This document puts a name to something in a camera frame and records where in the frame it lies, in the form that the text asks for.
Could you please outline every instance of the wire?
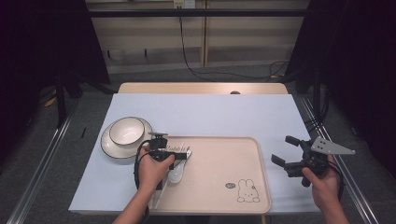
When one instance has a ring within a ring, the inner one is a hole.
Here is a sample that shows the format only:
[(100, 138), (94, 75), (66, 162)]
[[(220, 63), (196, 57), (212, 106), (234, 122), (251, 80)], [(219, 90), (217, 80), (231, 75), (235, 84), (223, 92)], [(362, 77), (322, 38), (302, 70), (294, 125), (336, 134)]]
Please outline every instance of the wire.
[(310, 130), (308, 130), (309, 133), (311, 133), (313, 130), (315, 130), (319, 126), (323, 125), (323, 121), (326, 119), (326, 115), (329, 111), (330, 97), (331, 97), (330, 92), (326, 89), (324, 103), (323, 103), (322, 108), (320, 109), (319, 118), (309, 119), (304, 122), (305, 125), (307, 125), (307, 124), (309, 124), (309, 126), (314, 125), (314, 127), (312, 127)]
[[(273, 72), (272, 72), (272, 66), (274, 66), (274, 64), (277, 64), (277, 63), (282, 63), (282, 65), (273, 73)], [(270, 64), (270, 67), (269, 67), (270, 76), (275, 76), (276, 73), (278, 73), (278, 72), (285, 66), (285, 64), (288, 64), (288, 63), (289, 63), (289, 61), (279, 61), (279, 62), (271, 63), (271, 64)]]
[[(143, 141), (140, 146), (137, 148), (136, 156), (134, 157), (134, 183), (136, 184), (136, 188), (139, 189), (139, 165), (143, 157), (148, 155), (149, 153), (145, 153), (139, 158), (140, 150), (142, 149), (143, 145), (149, 143), (149, 140)], [(143, 215), (142, 223), (146, 223), (149, 220), (149, 207), (146, 207), (145, 213)]]
[(344, 186), (345, 186), (345, 184), (344, 184), (344, 175), (343, 175), (343, 173), (341, 172), (341, 170), (340, 170), (340, 168), (338, 167), (337, 164), (335, 164), (335, 163), (332, 162), (332, 161), (328, 161), (328, 163), (329, 163), (329, 167), (330, 167), (332, 170), (334, 170), (334, 171), (338, 174), (338, 176), (340, 177), (340, 185), (338, 186), (338, 201), (341, 202), (341, 197), (343, 196), (343, 193), (344, 193)]
[(183, 58), (184, 58), (184, 63), (187, 65), (187, 68), (191, 71), (191, 73), (193, 75), (195, 75), (198, 78), (207, 80), (207, 81), (211, 81), (211, 82), (216, 82), (213, 79), (207, 78), (207, 77), (201, 77), (198, 76), (199, 75), (210, 75), (210, 74), (221, 74), (221, 75), (230, 75), (230, 76), (235, 76), (235, 77), (246, 77), (246, 78), (253, 78), (253, 79), (263, 79), (263, 78), (267, 78), (267, 80), (265, 80), (265, 82), (268, 82), (269, 78), (271, 78), (270, 76), (263, 76), (263, 77), (250, 77), (250, 76), (244, 76), (244, 75), (240, 75), (240, 74), (236, 74), (236, 73), (226, 73), (226, 72), (198, 72), (195, 71), (193, 69), (190, 68), (189, 63), (187, 61), (187, 57), (186, 57), (186, 50), (185, 50), (185, 45), (184, 45), (184, 35), (183, 35), (183, 20), (181, 19), (181, 17), (178, 18), (179, 23), (180, 23), (180, 35), (181, 35), (181, 44), (182, 44), (182, 48), (183, 48)]

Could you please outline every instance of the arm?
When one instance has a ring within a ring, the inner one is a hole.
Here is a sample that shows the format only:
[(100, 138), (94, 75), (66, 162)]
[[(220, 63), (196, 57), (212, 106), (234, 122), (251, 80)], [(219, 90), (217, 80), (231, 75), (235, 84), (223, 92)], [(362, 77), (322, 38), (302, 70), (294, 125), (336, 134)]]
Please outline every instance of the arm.
[[(140, 156), (144, 155), (149, 148), (142, 147)], [(139, 223), (142, 218), (151, 196), (154, 194), (157, 184), (163, 179), (166, 170), (175, 160), (171, 155), (162, 162), (157, 162), (150, 156), (143, 157), (139, 165), (140, 187), (132, 200), (126, 205), (113, 224)]]
[(347, 216), (338, 200), (337, 173), (328, 168), (322, 178), (318, 178), (309, 168), (303, 169), (305, 177), (311, 181), (314, 202), (322, 212), (327, 224), (348, 224)]

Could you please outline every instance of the black backdrop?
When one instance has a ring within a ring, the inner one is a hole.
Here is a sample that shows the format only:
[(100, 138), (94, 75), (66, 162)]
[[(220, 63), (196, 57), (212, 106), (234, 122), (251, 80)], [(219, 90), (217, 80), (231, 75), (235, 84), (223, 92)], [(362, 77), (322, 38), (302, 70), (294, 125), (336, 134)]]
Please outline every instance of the black backdrop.
[(59, 74), (68, 83), (109, 77), (84, 0), (3, 0), (0, 30), (1, 161)]
[(287, 75), (297, 74), (296, 88), (306, 91), (319, 71), (375, 157), (396, 177), (396, 3), (343, 2), (340, 23), (342, 7), (330, 20), (305, 18)]

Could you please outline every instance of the table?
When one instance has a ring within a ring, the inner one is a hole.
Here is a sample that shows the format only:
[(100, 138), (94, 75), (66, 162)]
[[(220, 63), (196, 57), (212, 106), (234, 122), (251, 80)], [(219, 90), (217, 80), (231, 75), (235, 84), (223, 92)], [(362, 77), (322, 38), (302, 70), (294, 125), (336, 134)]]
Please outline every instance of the table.
[[(232, 91), (244, 94), (230, 95)], [(301, 186), (301, 178), (288, 178), (283, 169), (270, 161), (271, 153), (286, 161), (300, 160), (302, 151), (286, 144), (285, 136), (309, 138), (296, 105), (291, 95), (286, 94), (286, 88), (282, 84), (126, 83), (120, 87), (120, 92), (127, 93), (114, 95), (99, 136), (115, 119), (136, 116), (147, 119), (154, 127), (154, 132), (167, 131), (175, 136), (253, 137), (261, 145), (262, 160), (267, 173), (272, 201), (268, 214), (318, 211), (313, 203), (311, 190)], [(169, 107), (159, 112), (163, 106), (161, 104)], [(233, 129), (235, 122), (224, 122), (225, 117), (233, 121), (238, 119), (238, 130)], [(210, 130), (203, 125), (208, 119), (213, 124)], [(118, 213), (136, 190), (132, 178), (125, 178), (131, 174), (132, 162), (111, 160), (102, 152), (99, 139), (69, 207), (72, 212)], [(196, 213), (192, 211), (183, 215)]]

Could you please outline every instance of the forearm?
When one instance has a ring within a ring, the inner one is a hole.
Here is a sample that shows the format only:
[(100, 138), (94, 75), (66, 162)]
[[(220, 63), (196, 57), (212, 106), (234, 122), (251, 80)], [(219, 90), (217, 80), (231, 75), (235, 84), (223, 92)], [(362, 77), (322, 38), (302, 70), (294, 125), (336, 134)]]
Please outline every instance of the forearm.
[(321, 209), (321, 212), (326, 220), (326, 224), (349, 224), (340, 203), (330, 206), (329, 208)]
[(113, 224), (140, 223), (155, 189), (139, 189)]

